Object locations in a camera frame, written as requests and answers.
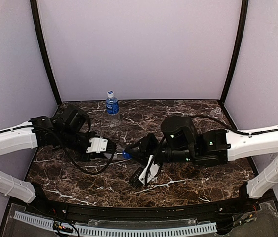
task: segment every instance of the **white bottle cap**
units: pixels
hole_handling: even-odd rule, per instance
[[[114,97],[114,91],[110,90],[110,91],[107,93],[107,96],[108,96],[108,98],[113,98],[113,97]]]

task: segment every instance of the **white perforated strip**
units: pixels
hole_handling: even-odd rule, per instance
[[[53,231],[53,220],[51,219],[41,218],[19,211],[15,212],[14,219]],[[67,228],[72,228],[68,224],[62,223],[62,225]],[[216,223],[154,230],[107,229],[82,225],[75,225],[75,227],[79,230],[80,236],[84,237],[188,237],[217,232]]]

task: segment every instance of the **cable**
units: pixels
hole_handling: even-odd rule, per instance
[[[49,128],[45,128],[45,127],[38,126],[38,125],[25,125],[25,126],[15,127],[15,128],[13,128],[13,129],[5,129],[5,130],[0,131],[0,134],[5,133],[5,132],[10,132],[10,131],[12,131],[12,130],[22,129],[22,128],[40,128],[40,129],[43,129],[43,130],[49,132],[50,134],[52,134],[52,135],[56,138],[56,140],[57,140],[57,142],[59,143],[60,147],[64,150],[66,156],[69,158],[69,160],[72,162],[72,164],[73,164],[76,168],[78,168],[81,172],[83,172],[83,173],[86,173],[86,174],[89,174],[89,175],[97,175],[97,174],[100,174],[100,173],[102,173],[104,170],[106,170],[106,169],[109,167],[109,165],[111,164],[111,162],[113,161],[114,153],[115,153],[115,150],[116,150],[115,147],[114,147],[113,150],[112,150],[111,157],[110,157],[110,159],[108,160],[106,166],[104,166],[101,170],[99,170],[99,171],[97,171],[97,172],[90,172],[90,171],[87,171],[87,170],[81,168],[81,166],[79,166],[79,165],[75,162],[75,160],[71,157],[71,155],[70,155],[69,152],[67,151],[66,147],[63,145],[61,139],[58,137],[58,135],[57,135],[54,131],[52,131],[52,130],[49,129]]]
[[[210,116],[206,116],[206,115],[192,115],[190,116],[192,119],[194,118],[204,118],[204,119],[210,119],[212,121],[215,121],[217,122],[218,124],[220,124],[221,126],[223,126],[224,128],[236,133],[236,134],[239,134],[239,135],[242,135],[242,136],[254,136],[254,135],[260,135],[260,134],[264,134],[264,133],[269,133],[269,132],[278,132],[278,128],[276,129],[271,129],[271,130],[266,130],[266,131],[258,131],[258,132],[253,132],[253,133],[248,133],[248,132],[241,132],[241,131],[238,131],[236,129],[233,129],[231,128],[230,126],[226,125],[224,122],[216,119],[216,118],[213,118],[213,117],[210,117]]]
[[[79,230],[77,229],[77,227],[75,227],[73,224],[69,223],[69,221],[66,221],[66,220],[64,220],[64,219],[62,219],[62,218],[60,218],[60,217],[57,217],[57,216],[48,215],[48,214],[46,214],[46,213],[44,213],[44,212],[38,210],[36,207],[31,206],[31,205],[29,205],[29,204],[27,204],[27,206],[32,207],[33,209],[35,209],[36,211],[38,211],[40,214],[42,214],[42,215],[44,215],[44,216],[50,217],[50,218],[52,218],[52,219],[58,219],[58,220],[61,221],[61,222],[68,223],[70,226],[72,226],[72,227],[75,229],[76,233],[78,234],[78,237],[80,237],[80,232],[79,232]]]
[[[164,142],[164,139],[165,139],[165,136],[162,137],[162,139],[161,139],[161,141],[160,141],[160,144],[159,144],[159,146],[158,146],[158,149],[157,149],[155,155],[153,156],[153,158],[152,158],[150,164],[148,165],[148,168],[147,168],[147,171],[146,171],[145,177],[144,177],[144,184],[145,184],[145,185],[148,185],[148,175],[149,175],[149,172],[150,172],[150,168],[151,168],[152,164],[153,164],[154,161],[155,161],[155,157],[159,154],[159,152],[160,152],[160,150],[161,150],[161,148],[162,148],[162,143]]]

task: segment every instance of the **blue object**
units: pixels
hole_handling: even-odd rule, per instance
[[[106,99],[106,108],[107,112],[110,115],[115,115],[119,112],[119,104],[118,104],[118,99],[114,97],[114,91],[109,91],[107,93],[107,99]]]
[[[125,152],[125,151],[123,151],[123,157],[125,159],[132,159],[133,158],[131,154],[129,154],[129,153]]]

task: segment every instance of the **plastic bottle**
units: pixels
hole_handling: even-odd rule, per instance
[[[210,117],[213,117],[213,118],[215,118],[215,119],[218,119],[218,120],[220,120],[220,121],[223,120],[223,113],[222,113],[222,110],[221,110],[220,107],[216,107],[215,109],[213,109],[213,110],[210,112],[209,116],[210,116]],[[208,131],[210,131],[210,130],[213,130],[213,127],[212,127],[213,123],[214,123],[214,122],[213,122],[213,121],[210,121],[210,120],[207,122],[207,125],[206,125],[206,128],[205,128],[205,132],[208,132]]]
[[[118,99],[114,97],[114,91],[109,91],[107,93],[106,99],[107,115],[109,120],[109,126],[117,127],[120,125],[120,114],[119,114],[119,104]]]

